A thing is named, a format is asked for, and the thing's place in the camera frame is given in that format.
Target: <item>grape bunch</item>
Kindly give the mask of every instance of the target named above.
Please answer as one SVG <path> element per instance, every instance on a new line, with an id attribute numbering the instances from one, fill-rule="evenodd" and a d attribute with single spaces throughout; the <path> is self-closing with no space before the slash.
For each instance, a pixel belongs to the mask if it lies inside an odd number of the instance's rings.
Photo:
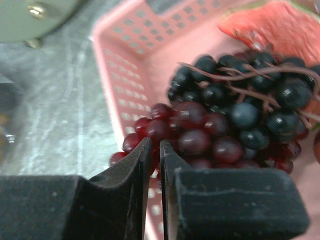
<path id="1" fill-rule="evenodd" d="M 152 142 L 152 169 L 160 171 L 160 142 L 169 140 L 194 168 L 276 168 L 290 174 L 309 134 L 303 111 L 319 92 L 320 65 L 307 68 L 299 57 L 275 59 L 247 50 L 217 61 L 201 55 L 183 63 L 167 91 L 171 106 L 154 105 L 150 118 L 135 123 L 123 141 L 129 154 L 144 137 Z"/>

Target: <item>bunch of red grapes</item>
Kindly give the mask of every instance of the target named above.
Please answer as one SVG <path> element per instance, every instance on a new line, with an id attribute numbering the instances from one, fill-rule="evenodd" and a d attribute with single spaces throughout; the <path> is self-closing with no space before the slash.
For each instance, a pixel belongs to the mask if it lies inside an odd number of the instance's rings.
<path id="1" fill-rule="evenodd" d="M 299 57 L 279 62 L 267 52 L 254 50 L 223 55 L 218 61 L 202 55 L 194 66 L 210 74 L 232 76 L 234 72 L 221 69 L 248 73 L 244 64 L 258 70 L 268 63 L 306 67 Z M 319 65 L 310 69 L 320 73 Z M 171 106 L 158 103 L 152 107 L 150 118 L 137 120 L 135 133 L 123 141 L 124 152 L 115 153 L 110 164 L 120 161 L 149 137 L 153 145 L 152 173 L 160 170 L 160 142 L 170 140 L 176 153 L 194 168 L 276 168 L 290 174 L 293 160 L 301 153 L 298 141 L 309 134 L 295 109 L 309 104 L 315 80 L 293 72 L 267 76 L 231 82 L 237 88 L 274 96 L 281 107 L 265 114 L 261 99 L 245 96 L 239 101 L 239 94 L 232 92 L 226 81 L 212 81 L 188 67 L 180 67 L 167 92 Z"/>

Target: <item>pink basket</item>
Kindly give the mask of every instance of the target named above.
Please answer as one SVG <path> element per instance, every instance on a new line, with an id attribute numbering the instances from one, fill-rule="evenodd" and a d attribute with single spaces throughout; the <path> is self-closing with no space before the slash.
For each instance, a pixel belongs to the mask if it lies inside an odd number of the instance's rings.
<path id="1" fill-rule="evenodd" d="M 227 8 L 249 0 L 186 0 L 165 14 L 155 14 L 145 0 L 127 0 L 102 17 L 93 31 L 94 50 L 111 121 L 119 148 L 134 132 L 134 122 L 149 116 L 154 103 L 167 103 L 166 91 L 177 62 L 192 63 L 208 53 L 217 57 L 245 46 L 221 33 L 218 17 Z M 320 240 L 320 167 L 312 144 L 303 143 L 301 160 L 292 174 L 312 217 L 313 226 L 303 240 Z M 146 216 L 150 240 L 163 239 L 162 196 L 150 179 Z"/>

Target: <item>basket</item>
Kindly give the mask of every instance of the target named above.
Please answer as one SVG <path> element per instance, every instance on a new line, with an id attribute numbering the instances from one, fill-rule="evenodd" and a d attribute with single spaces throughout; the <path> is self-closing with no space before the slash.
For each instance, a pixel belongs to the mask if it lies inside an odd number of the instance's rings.
<path id="1" fill-rule="evenodd" d="M 217 57 L 246 48 L 215 27 L 221 13 L 246 2 L 252 1 L 186 0 L 157 15 L 146 0 L 126 0 L 97 22 L 93 31 L 94 51 L 119 148 L 124 136 L 134 133 L 134 122 L 149 116 L 154 103 L 168 103 L 166 91 L 177 62 L 192 63 L 203 53 Z M 320 173 L 320 167 L 310 142 L 303 145 L 309 150 L 300 158 L 312 161 L 299 161 L 297 165 L 302 168 L 308 164 L 309 173 L 294 172 L 293 176 L 303 186 L 298 183 L 307 207 L 313 205 L 313 211 L 308 208 L 313 225 L 320 226 L 320 194 L 305 190 L 318 186 L 317 181 L 308 178 Z M 155 178 L 149 184 L 145 229 L 149 240 L 164 238 L 162 195 Z M 302 239 L 317 240 L 315 236 L 320 233 L 316 227 L 310 229 Z"/>

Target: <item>red watermelon flesh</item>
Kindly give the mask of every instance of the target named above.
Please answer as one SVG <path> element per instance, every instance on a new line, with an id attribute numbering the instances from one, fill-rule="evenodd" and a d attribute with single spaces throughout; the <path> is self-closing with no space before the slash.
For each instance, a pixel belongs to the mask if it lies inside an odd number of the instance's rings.
<path id="1" fill-rule="evenodd" d="M 218 28 L 250 48 L 299 56 L 308 66 L 320 62 L 320 17 L 297 3 L 260 1 L 234 9 Z"/>

